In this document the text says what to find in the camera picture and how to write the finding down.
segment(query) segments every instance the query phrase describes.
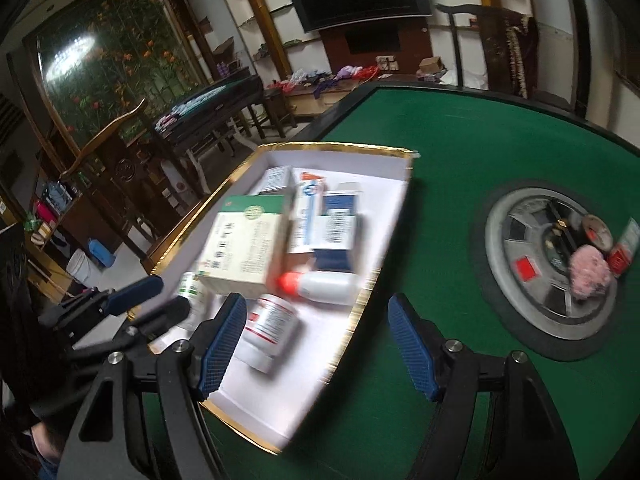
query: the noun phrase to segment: cardboard tray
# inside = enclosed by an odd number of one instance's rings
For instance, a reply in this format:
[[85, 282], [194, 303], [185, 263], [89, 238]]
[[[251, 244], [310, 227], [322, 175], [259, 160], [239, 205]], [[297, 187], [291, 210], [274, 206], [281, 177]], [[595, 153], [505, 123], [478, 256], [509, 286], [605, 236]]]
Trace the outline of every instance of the cardboard tray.
[[[203, 405], [234, 431], [263, 450], [279, 453], [293, 437], [322, 388], [331, 380], [376, 283], [404, 202], [414, 153], [402, 148], [338, 142], [283, 142], [259, 146], [202, 205], [153, 270], [162, 276], [162, 294], [142, 305], [140, 313], [175, 294], [184, 272], [193, 267], [225, 195], [251, 194], [264, 171], [292, 166], [294, 173], [322, 174], [330, 189], [359, 182], [362, 197], [360, 249], [356, 271], [360, 292], [352, 306], [287, 298], [298, 309], [296, 335], [274, 369], [265, 375], [233, 357], [220, 389]], [[222, 303], [212, 300], [213, 316]], [[160, 352], [186, 338], [174, 327], [152, 344]]]

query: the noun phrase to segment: green and white medicine box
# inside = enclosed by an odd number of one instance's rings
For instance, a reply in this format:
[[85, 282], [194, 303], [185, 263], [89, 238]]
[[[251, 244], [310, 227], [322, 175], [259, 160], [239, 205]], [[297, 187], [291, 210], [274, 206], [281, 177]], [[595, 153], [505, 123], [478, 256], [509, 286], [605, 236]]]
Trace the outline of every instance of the green and white medicine box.
[[197, 274], [216, 294], [254, 300], [275, 291], [287, 230], [281, 195], [230, 196], [213, 222]]

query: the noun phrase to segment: pill bottle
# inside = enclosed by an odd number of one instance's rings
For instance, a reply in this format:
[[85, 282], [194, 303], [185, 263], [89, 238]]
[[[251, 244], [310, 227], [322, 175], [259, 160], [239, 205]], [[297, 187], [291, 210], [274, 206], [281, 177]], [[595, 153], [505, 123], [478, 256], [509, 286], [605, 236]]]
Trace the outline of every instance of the pill bottle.
[[298, 324], [295, 307], [282, 298], [263, 294], [247, 317], [234, 356], [252, 368], [268, 373], [282, 354]]
[[325, 270], [285, 272], [279, 277], [278, 286], [290, 296], [319, 303], [350, 305], [356, 299], [358, 275]]
[[183, 319], [178, 326], [193, 332], [205, 319], [209, 309], [210, 293], [194, 272], [185, 272], [178, 287], [178, 296], [189, 300], [191, 310], [189, 315]]

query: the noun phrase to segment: red and white package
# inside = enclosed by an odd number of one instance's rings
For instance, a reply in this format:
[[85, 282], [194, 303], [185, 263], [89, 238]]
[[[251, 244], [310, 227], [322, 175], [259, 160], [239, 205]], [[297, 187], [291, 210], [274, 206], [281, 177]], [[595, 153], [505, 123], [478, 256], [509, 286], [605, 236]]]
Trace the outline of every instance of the red and white package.
[[620, 240], [618, 240], [618, 243], [613, 247], [607, 257], [609, 269], [611, 269], [611, 272], [613, 272], [616, 277], [629, 268], [639, 244], [640, 226], [638, 226], [638, 223], [633, 218], [630, 218]]

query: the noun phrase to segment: white bottle cap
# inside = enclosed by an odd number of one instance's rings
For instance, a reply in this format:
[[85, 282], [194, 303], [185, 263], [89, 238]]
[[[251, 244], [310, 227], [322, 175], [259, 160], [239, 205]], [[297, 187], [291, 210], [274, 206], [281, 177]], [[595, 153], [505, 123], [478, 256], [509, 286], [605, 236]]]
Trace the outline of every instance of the white bottle cap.
[[247, 363], [251, 368], [255, 368], [263, 374], [269, 373], [271, 365], [273, 364], [273, 358], [271, 356], [268, 356], [262, 350], [243, 339], [238, 342], [234, 357], [237, 357], [242, 362]]

